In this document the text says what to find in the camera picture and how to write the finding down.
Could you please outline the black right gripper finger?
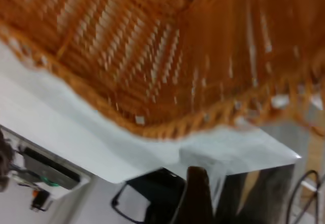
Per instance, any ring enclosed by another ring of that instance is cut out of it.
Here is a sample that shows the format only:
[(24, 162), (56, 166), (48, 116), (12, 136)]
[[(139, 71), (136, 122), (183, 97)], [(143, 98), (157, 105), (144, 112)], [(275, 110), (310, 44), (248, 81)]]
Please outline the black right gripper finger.
[(213, 223), (209, 177), (204, 168), (191, 166), (187, 169), (187, 188), (177, 223)]

